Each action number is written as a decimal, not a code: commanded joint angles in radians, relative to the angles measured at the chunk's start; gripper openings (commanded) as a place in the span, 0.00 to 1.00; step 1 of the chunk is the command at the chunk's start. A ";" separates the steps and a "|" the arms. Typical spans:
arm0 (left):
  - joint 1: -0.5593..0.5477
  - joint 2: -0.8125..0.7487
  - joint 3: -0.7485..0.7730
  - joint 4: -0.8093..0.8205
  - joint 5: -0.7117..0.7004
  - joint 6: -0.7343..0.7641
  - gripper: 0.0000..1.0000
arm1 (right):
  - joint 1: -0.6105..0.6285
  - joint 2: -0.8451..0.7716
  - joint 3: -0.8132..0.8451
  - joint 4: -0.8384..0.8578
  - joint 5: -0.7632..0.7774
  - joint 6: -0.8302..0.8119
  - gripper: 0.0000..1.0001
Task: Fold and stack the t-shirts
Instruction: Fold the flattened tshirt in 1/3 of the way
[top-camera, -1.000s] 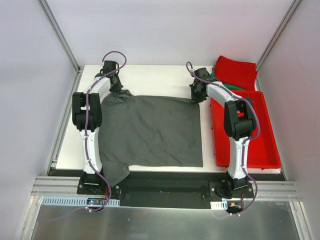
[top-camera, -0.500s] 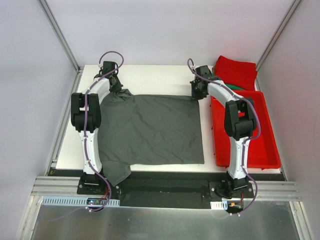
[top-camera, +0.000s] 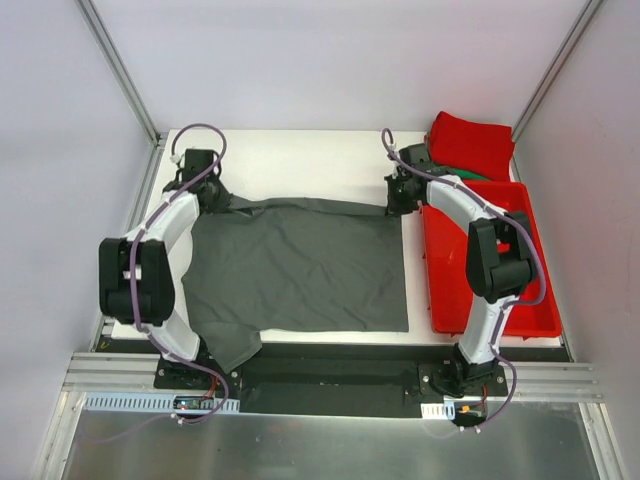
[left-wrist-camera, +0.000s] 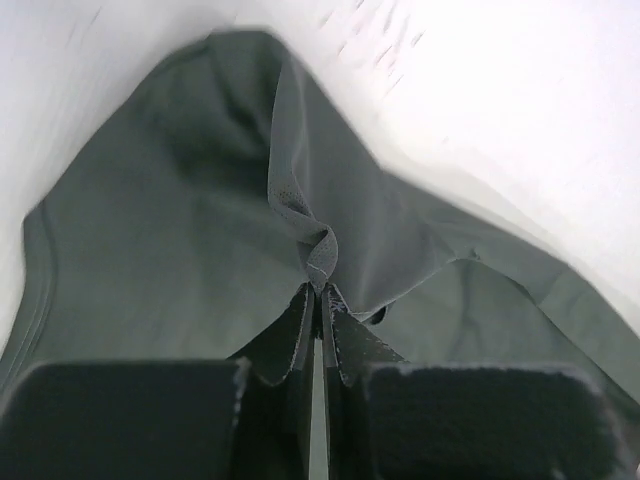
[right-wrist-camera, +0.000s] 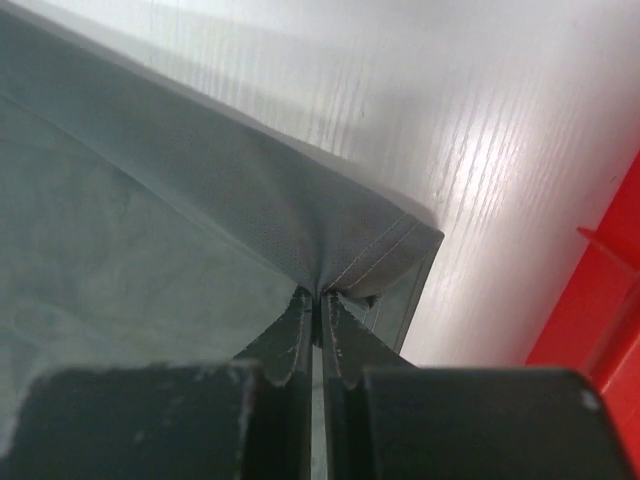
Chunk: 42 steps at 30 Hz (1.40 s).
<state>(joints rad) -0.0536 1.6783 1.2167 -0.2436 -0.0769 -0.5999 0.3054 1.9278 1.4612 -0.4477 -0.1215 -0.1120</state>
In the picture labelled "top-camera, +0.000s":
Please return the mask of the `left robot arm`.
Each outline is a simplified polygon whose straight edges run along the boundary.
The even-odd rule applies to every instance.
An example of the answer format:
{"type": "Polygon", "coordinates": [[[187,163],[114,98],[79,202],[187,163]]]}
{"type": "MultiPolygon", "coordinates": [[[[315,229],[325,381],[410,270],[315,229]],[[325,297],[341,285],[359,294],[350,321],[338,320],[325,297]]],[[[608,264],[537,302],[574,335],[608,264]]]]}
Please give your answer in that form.
{"type": "Polygon", "coordinates": [[[201,215],[226,210],[231,194],[215,176],[184,191],[181,186],[169,183],[139,225],[100,243],[99,305],[103,315],[144,334],[165,359],[181,360],[177,377],[188,388],[199,389],[209,382],[212,367],[198,356],[200,337],[175,309],[169,253],[201,215]]]}

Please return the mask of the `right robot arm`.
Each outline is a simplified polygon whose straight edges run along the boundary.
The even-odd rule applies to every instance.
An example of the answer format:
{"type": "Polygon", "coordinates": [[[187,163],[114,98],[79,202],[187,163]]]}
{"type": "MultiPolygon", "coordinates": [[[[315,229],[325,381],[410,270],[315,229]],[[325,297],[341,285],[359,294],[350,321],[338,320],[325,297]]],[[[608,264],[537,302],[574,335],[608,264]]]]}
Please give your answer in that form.
{"type": "Polygon", "coordinates": [[[467,232],[466,280],[473,300],[457,344],[464,361],[450,369],[450,382],[457,392],[473,394],[486,381],[481,365],[497,358],[513,307],[528,285],[543,276],[530,217],[493,205],[454,175],[393,173],[384,180],[387,214],[406,215],[424,204],[467,232]]]}

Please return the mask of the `dark grey t shirt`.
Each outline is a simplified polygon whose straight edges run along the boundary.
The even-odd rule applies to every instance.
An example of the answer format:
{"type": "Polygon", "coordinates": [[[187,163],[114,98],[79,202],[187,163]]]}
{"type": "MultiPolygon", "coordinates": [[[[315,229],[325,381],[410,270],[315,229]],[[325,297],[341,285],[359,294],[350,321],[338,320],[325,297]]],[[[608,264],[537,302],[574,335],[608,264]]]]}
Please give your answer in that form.
{"type": "Polygon", "coordinates": [[[409,329],[401,220],[382,206],[235,197],[191,237],[188,319],[224,372],[261,349],[265,330],[409,329]]]}

